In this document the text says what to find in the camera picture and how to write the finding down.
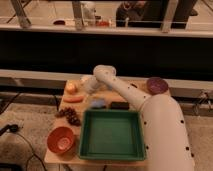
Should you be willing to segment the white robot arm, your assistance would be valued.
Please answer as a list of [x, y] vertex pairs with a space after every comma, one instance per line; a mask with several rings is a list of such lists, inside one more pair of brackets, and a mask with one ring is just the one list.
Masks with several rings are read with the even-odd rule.
[[148, 147], [147, 171], [195, 171], [194, 159], [183, 112], [167, 94], [150, 95], [116, 76], [116, 69], [97, 65], [83, 81], [84, 90], [94, 93], [101, 83], [111, 87], [129, 102], [143, 118], [145, 144]]

